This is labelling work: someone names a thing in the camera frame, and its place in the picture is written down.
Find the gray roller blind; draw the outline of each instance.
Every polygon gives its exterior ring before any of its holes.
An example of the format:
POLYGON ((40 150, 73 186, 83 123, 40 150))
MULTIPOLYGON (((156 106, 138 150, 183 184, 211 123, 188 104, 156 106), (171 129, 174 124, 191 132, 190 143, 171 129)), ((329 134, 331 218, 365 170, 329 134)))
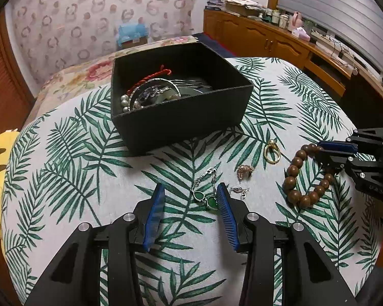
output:
POLYGON ((278 7, 332 30, 383 71, 383 12, 374 0, 278 0, 278 7))

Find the screw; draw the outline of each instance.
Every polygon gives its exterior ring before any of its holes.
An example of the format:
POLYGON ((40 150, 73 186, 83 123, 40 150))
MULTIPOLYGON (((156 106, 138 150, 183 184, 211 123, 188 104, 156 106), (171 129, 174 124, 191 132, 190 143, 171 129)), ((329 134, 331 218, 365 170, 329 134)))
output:
POLYGON ((128 221, 128 222, 131 222, 135 219, 135 214, 133 213, 126 213, 124 216, 123 216, 123 219, 125 221, 128 221))
POLYGON ((295 222, 292 226, 293 226, 293 228, 294 228, 296 231, 302 231, 302 230, 303 230, 303 224, 302 224, 302 223, 295 222))
POLYGON ((87 231, 89 229, 89 223, 81 223, 79 226, 78 226, 78 230, 79 231, 87 231))
POLYGON ((251 213, 247 214, 247 218, 250 221, 256 221, 256 220, 258 220, 260 218, 260 216, 257 213, 251 212, 251 213))

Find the red braided cord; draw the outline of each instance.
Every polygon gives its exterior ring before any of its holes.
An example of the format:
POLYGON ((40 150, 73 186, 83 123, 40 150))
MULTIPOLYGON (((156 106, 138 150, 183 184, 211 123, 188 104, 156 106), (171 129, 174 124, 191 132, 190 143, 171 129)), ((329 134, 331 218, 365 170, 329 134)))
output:
POLYGON ((160 66, 160 71, 158 71, 158 72, 156 72, 154 74, 150 74, 149 76, 146 76, 145 78, 143 78, 140 81, 138 81, 135 85, 133 85, 130 89, 128 89, 126 94, 128 96, 131 95, 131 93, 134 91, 135 88, 137 88, 139 85, 142 85, 143 83, 146 83, 149 79, 155 78, 157 76, 162 76, 164 74, 170 76, 171 73, 172 73, 172 70, 164 69, 164 65, 161 65, 160 66))

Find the bedsheet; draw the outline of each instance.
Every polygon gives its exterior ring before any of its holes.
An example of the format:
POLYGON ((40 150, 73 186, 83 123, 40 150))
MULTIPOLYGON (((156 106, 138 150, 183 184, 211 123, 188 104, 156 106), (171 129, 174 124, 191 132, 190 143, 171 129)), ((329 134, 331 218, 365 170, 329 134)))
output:
MULTIPOLYGON (((22 302, 57 250, 81 222, 113 222, 166 188, 159 238, 137 254, 145 305, 229 305, 240 298, 246 255, 233 252, 217 212, 193 200, 193 181, 209 167, 218 182, 249 187, 245 202, 270 222, 301 221, 356 294, 376 262, 383 226, 372 198, 344 172, 312 208, 286 202, 284 169, 309 142, 344 140, 354 128, 338 105, 310 78, 279 59, 228 59, 255 85, 241 124, 134 157, 110 117, 110 85, 81 94, 40 116, 19 135, 6 170, 2 202, 5 255, 22 302), (275 139, 281 161, 268 164, 262 150, 275 139), (236 168, 250 164, 249 181, 236 168)), ((297 177, 302 194, 323 171, 308 159, 297 177)), ((200 183, 208 192, 210 180, 200 183)), ((102 253, 101 304, 107 305, 107 251, 102 253)), ((282 269, 275 254, 274 305, 281 304, 282 269)))
POLYGON ((152 48, 197 42, 193 36, 182 36, 123 49, 90 62, 65 68, 46 81, 37 95, 25 125, 38 116, 58 107, 60 104, 91 89, 111 81, 113 60, 128 54, 152 48))

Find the black box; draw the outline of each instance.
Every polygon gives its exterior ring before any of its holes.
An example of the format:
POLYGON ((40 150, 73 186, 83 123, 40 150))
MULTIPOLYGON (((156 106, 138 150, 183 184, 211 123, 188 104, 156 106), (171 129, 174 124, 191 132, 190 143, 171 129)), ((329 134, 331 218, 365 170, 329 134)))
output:
POLYGON ((113 64, 111 86, 112 121, 134 154, 238 125, 253 89, 236 68, 201 43, 119 57, 113 64), (171 69, 177 79, 201 77, 214 91, 123 113, 121 96, 161 65, 171 69))

